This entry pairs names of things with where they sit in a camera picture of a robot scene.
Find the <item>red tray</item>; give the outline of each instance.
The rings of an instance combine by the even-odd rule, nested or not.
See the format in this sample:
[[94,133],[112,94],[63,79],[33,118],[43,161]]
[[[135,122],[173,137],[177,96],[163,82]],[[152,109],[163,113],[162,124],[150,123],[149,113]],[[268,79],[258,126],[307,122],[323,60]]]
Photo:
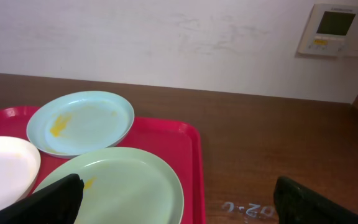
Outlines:
[[[0,111],[0,136],[27,139],[27,123],[39,108],[19,106]],[[118,145],[151,152],[177,173],[185,195],[181,224],[205,224],[201,139],[197,130],[180,121],[136,117],[125,139]],[[34,188],[68,159],[41,153],[41,167]]]

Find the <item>black object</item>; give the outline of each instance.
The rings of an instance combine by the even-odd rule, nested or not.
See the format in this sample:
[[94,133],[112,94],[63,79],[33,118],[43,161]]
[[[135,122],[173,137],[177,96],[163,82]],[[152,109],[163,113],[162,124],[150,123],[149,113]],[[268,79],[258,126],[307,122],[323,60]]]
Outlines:
[[0,211],[0,224],[72,224],[83,197],[84,182],[70,174]]
[[278,178],[274,204],[279,224],[358,224],[358,215],[288,177]]

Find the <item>thermostat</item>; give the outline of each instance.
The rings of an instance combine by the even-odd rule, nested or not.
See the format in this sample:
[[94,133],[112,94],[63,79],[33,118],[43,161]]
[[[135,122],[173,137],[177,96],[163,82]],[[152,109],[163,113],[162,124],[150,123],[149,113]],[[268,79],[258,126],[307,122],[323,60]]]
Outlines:
[[357,6],[315,4],[298,52],[337,57],[357,36]]

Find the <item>digital display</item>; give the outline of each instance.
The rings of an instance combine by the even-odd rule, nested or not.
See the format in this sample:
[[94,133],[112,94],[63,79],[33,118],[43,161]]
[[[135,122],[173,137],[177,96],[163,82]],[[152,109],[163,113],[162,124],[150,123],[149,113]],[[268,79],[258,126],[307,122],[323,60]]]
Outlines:
[[343,12],[324,12],[318,34],[346,35],[356,15]]

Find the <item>brown table surface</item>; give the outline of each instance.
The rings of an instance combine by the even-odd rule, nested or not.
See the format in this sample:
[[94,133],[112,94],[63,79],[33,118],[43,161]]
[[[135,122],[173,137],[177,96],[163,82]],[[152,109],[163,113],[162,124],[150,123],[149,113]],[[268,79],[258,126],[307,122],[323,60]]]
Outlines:
[[280,175],[358,213],[358,111],[348,104],[0,74],[0,109],[42,106],[85,90],[117,93],[137,116],[176,119],[198,129],[208,223],[261,222],[222,205],[247,210],[257,204],[253,211],[264,217],[261,210],[273,205]]

